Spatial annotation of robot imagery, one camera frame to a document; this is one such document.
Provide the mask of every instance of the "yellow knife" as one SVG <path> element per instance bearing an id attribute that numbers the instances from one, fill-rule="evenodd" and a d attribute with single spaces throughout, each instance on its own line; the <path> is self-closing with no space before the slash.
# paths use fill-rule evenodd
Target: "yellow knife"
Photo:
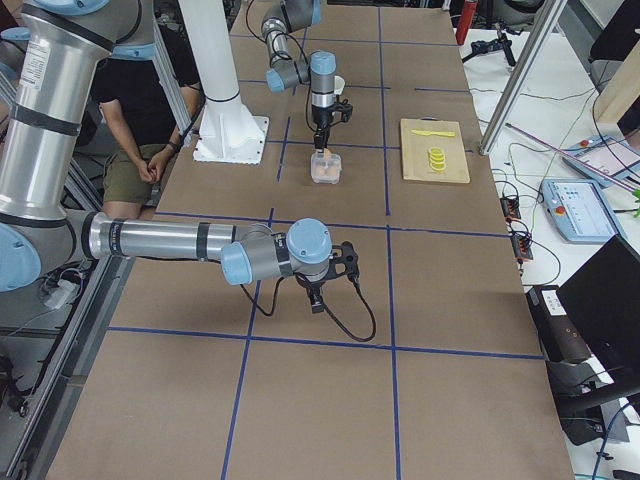
<path id="1" fill-rule="evenodd" d="M 439 137 L 455 137 L 456 132 L 433 132 L 431 130 L 411 130 L 411 133 L 428 137 L 429 135 L 437 135 Z"/>

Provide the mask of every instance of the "power strip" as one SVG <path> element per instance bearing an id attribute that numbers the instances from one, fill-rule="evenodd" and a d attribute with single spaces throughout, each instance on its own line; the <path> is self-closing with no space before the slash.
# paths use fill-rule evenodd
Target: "power strip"
<path id="1" fill-rule="evenodd" d="M 511 234 L 511 247 L 518 262 L 530 262 L 533 260 L 531 245 L 527 245 L 526 240 L 521 235 L 517 233 Z"/>
<path id="2" fill-rule="evenodd" d="M 504 218 L 509 220 L 520 220 L 522 216 L 520 215 L 520 202 L 514 198 L 508 198 L 502 196 L 500 198 L 500 206 L 502 207 L 502 214 Z"/>

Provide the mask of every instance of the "person's hand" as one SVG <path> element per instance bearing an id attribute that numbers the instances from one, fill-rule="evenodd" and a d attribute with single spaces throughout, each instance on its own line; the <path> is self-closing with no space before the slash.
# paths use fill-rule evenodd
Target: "person's hand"
<path id="1" fill-rule="evenodd" d="M 140 180 L 142 180 L 144 183 L 156 183 L 153 178 L 153 173 L 149 169 L 147 162 L 145 162 L 143 159 L 140 159 L 136 160 L 134 163 L 138 168 L 138 175 L 140 175 Z"/>
<path id="2" fill-rule="evenodd" d="M 162 179 L 162 175 L 164 174 L 165 168 L 167 168 L 167 163 L 173 156 L 173 150 L 170 148 L 165 148 L 156 153 L 151 160 L 149 160 L 149 172 L 153 176 L 154 182 L 159 182 Z"/>

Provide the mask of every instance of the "person's arm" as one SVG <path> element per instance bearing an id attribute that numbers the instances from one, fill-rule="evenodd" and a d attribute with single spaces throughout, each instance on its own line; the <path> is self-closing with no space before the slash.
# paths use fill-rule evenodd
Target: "person's arm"
<path id="1" fill-rule="evenodd" d="M 198 83 L 190 87 L 181 87 L 180 91 L 182 93 L 182 98 L 184 98 L 184 103 L 187 106 L 189 116 L 193 117 L 198 108 L 198 103 L 200 102 L 200 84 Z M 167 146 L 151 157 L 151 160 L 149 161 L 149 171 L 156 182 L 160 181 L 164 174 L 164 170 L 167 167 L 167 163 L 169 163 L 171 157 L 177 153 L 172 144 L 181 146 L 180 131 L 177 126 L 173 129 L 173 133 L 167 141 Z"/>
<path id="2" fill-rule="evenodd" d="M 146 183 L 155 183 L 153 173 L 149 171 L 147 162 L 145 162 L 142 155 L 140 155 L 140 150 L 133 138 L 131 129 L 124 119 L 120 101 L 111 100 L 110 102 L 101 103 L 100 109 L 114 138 L 138 168 L 140 179 Z"/>

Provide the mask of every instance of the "man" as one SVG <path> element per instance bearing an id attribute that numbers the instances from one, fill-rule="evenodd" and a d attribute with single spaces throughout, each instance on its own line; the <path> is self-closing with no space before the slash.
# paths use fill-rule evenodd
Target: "man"
<path id="1" fill-rule="evenodd" d="M 198 71 L 188 45 L 161 27 L 162 37 L 190 115 L 200 102 Z M 153 62 L 108 59 L 91 90 L 119 149 L 105 166 L 102 210 L 111 218 L 145 218 L 153 185 L 166 183 L 180 135 Z"/>

